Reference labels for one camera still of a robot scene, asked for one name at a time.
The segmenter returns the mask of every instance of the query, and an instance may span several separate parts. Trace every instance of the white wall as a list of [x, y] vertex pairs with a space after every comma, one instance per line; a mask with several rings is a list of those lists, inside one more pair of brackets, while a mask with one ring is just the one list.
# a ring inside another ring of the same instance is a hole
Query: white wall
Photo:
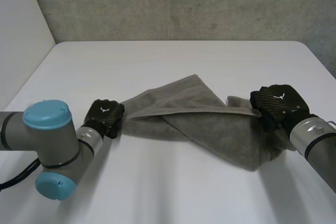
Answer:
[[36, 0], [0, 0], [0, 109], [54, 45]]

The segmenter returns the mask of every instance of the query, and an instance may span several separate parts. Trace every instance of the white table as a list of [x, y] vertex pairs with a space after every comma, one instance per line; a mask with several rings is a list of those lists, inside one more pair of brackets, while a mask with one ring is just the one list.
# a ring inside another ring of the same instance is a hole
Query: white table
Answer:
[[[95, 99], [123, 101], [191, 74], [222, 99], [290, 84], [312, 113], [336, 119], [336, 80], [292, 41], [115, 41], [58, 44], [7, 107], [67, 102], [76, 127]], [[0, 178], [35, 153], [2, 152]], [[39, 168], [0, 193], [1, 223], [335, 223], [336, 194], [297, 152], [247, 172], [190, 142], [121, 136], [105, 141], [76, 193], [52, 201]]]

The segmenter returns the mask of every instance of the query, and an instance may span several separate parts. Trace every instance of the towel fold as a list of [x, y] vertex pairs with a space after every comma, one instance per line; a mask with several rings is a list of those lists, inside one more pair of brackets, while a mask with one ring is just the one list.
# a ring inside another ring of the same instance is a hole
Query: towel fold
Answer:
[[232, 164], [256, 170], [295, 150], [283, 130], [265, 133], [249, 100], [228, 97], [226, 106], [192, 75], [122, 102], [123, 134], [159, 140], [192, 140]]

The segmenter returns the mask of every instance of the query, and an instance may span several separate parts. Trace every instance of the concrete wall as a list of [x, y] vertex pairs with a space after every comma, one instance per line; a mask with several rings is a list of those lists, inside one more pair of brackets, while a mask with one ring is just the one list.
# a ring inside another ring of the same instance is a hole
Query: concrete wall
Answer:
[[56, 42], [297, 40], [336, 76], [336, 0], [38, 0]]
[[0, 110], [54, 45], [36, 0], [0, 0]]

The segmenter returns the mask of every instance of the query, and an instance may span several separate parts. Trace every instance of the black cable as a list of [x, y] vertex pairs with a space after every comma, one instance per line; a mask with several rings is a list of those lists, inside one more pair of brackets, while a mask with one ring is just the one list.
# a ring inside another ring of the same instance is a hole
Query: black cable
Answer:
[[0, 184], [0, 191], [12, 186], [15, 186], [16, 184], [20, 183], [22, 180], [27, 178], [33, 171], [35, 171], [39, 166], [41, 162], [37, 158], [35, 159], [30, 165], [28, 165], [21, 173], [19, 173], [14, 178], [10, 179], [9, 181]]

